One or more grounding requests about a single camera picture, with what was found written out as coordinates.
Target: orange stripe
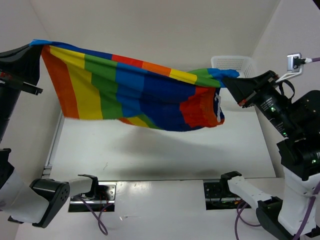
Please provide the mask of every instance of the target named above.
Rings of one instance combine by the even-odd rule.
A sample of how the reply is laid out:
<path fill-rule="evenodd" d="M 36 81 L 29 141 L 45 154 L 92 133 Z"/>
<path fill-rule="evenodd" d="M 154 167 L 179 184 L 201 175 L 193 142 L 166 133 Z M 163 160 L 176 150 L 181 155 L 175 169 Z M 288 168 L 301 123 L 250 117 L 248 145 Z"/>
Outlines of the orange stripe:
<path fill-rule="evenodd" d="M 171 68 L 144 61 L 142 69 L 169 77 Z"/>
<path fill-rule="evenodd" d="M 67 65 L 50 53 L 49 45 L 43 47 L 41 56 L 58 96 L 63 115 L 68 118 L 78 119 L 77 100 Z"/>

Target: plastic basket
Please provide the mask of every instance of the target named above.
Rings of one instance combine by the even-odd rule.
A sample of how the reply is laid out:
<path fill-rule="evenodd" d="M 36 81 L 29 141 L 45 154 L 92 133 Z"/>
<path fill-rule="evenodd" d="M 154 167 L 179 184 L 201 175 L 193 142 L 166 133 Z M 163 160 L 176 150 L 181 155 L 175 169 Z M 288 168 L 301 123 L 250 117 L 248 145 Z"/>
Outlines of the plastic basket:
<path fill-rule="evenodd" d="M 214 56 L 211 58 L 212 67 L 220 70 L 233 69 L 239 72 L 239 78 L 255 77 L 255 67 L 251 57 L 248 56 Z M 254 107 L 241 108 L 226 88 L 220 90 L 220 106 L 225 114 L 232 112 L 254 112 Z"/>
<path fill-rule="evenodd" d="M 233 69 L 239 72 L 239 78 L 252 78 L 255 76 L 253 60 L 248 56 L 214 56 L 211 65 L 215 69 Z"/>

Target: rainbow striped cloth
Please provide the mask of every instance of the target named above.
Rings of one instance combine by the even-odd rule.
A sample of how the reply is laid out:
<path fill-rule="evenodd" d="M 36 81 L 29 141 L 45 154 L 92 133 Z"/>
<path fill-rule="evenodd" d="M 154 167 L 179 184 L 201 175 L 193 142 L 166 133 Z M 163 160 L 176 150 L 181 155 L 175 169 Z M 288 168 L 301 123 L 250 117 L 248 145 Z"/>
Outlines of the rainbow striped cloth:
<path fill-rule="evenodd" d="M 190 131 L 224 122 L 219 91 L 234 70 L 183 72 L 62 42 L 34 40 L 65 117 L 118 119 L 167 131 Z"/>

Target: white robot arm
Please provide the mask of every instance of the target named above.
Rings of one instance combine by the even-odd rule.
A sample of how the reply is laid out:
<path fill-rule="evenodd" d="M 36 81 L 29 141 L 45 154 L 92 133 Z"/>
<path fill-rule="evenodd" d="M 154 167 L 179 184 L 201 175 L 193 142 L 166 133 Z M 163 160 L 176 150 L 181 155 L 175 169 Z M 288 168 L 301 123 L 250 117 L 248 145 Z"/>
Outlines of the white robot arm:
<path fill-rule="evenodd" d="M 302 59 L 300 53 L 287 58 L 288 73 L 283 77 L 268 71 L 254 78 L 222 80 L 241 107 L 257 106 L 285 137 L 277 143 L 285 176 L 283 201 L 255 188 L 239 173 L 222 175 L 229 191 L 247 202 L 262 227 L 280 240 L 320 235 L 314 204 L 320 190 L 320 91 L 312 90 L 292 103 L 295 88 L 288 78 L 300 75 L 303 64 L 313 59 Z M 292 89 L 290 98 L 285 96 L 283 84 Z"/>
<path fill-rule="evenodd" d="M 91 175 L 68 182 L 39 178 L 27 186 L 8 162 L 10 152 L 0 150 L 0 209 L 11 215 L 9 221 L 46 228 L 68 197 L 93 198 L 101 191 L 98 178 Z"/>

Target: red stripe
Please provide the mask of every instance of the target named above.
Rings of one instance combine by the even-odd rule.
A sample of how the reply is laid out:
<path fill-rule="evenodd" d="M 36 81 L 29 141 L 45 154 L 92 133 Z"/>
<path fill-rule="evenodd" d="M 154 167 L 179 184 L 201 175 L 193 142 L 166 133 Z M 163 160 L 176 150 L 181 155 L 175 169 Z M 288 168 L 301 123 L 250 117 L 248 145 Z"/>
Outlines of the red stripe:
<path fill-rule="evenodd" d="M 185 123 L 191 128 L 201 126 L 212 128 L 223 124 L 218 122 L 214 111 L 215 88 L 195 87 L 195 94 L 180 104 L 180 111 Z"/>
<path fill-rule="evenodd" d="M 61 59 L 51 55 L 49 45 L 43 47 L 41 56 L 58 96 L 63 115 L 68 118 L 78 119 L 76 95 L 67 65 Z"/>
<path fill-rule="evenodd" d="M 112 55 L 112 61 L 122 63 L 122 64 L 128 64 L 134 67 L 142 68 L 143 61 L 125 57 L 125 56 L 119 56 L 119 55 Z"/>
<path fill-rule="evenodd" d="M 126 119 L 125 117 L 121 117 L 118 120 L 120 120 L 121 122 L 125 123 L 125 124 L 130 124 L 133 125 L 128 119 Z"/>

